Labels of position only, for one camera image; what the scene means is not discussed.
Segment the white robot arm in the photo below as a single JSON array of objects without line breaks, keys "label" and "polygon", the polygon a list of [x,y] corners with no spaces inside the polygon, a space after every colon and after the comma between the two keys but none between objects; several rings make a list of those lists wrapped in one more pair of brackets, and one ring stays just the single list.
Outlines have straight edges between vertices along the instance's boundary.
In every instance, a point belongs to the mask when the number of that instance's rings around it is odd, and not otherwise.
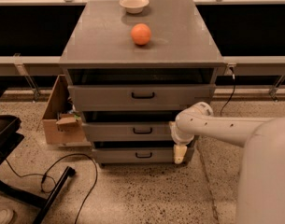
[{"label": "white robot arm", "polygon": [[178,113],[169,127],[176,164],[196,136],[244,149],[235,224],[285,224],[285,117],[216,117],[209,104],[199,102]]}]

